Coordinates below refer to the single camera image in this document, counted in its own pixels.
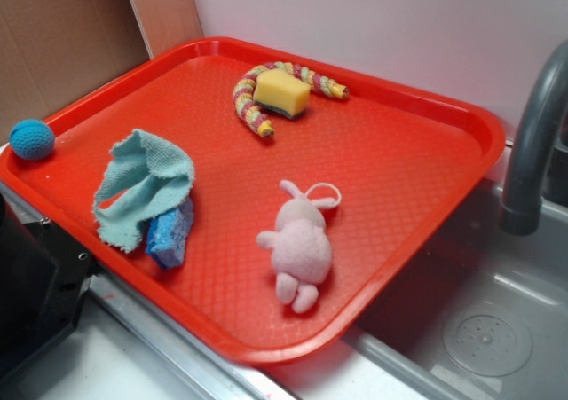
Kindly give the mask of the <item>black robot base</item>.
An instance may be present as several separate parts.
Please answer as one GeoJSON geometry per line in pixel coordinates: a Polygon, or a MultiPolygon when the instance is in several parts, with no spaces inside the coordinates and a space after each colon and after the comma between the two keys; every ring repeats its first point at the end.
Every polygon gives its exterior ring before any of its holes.
{"type": "Polygon", "coordinates": [[[90,251],[51,220],[23,223],[1,199],[1,379],[77,327],[90,251]]]}

